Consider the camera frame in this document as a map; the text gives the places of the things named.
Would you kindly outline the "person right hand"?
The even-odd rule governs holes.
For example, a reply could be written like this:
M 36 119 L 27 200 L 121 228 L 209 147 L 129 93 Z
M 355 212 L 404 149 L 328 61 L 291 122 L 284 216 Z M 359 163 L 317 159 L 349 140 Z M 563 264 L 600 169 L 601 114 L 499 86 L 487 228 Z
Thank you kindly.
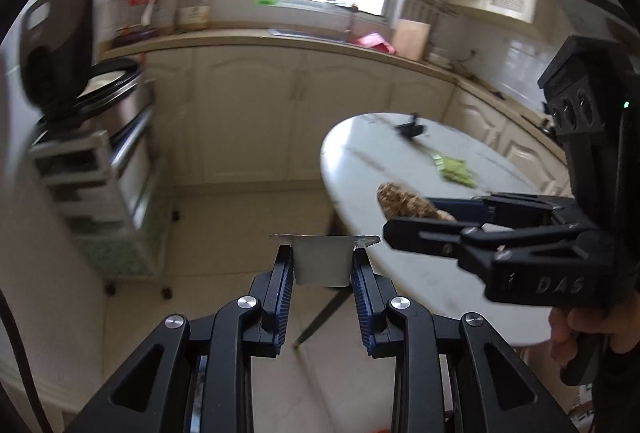
M 578 332 L 605 335 L 616 354 L 626 354 L 639 343 L 639 296 L 634 294 L 610 312 L 600 309 L 552 309 L 551 357 L 561 366 L 577 355 Z

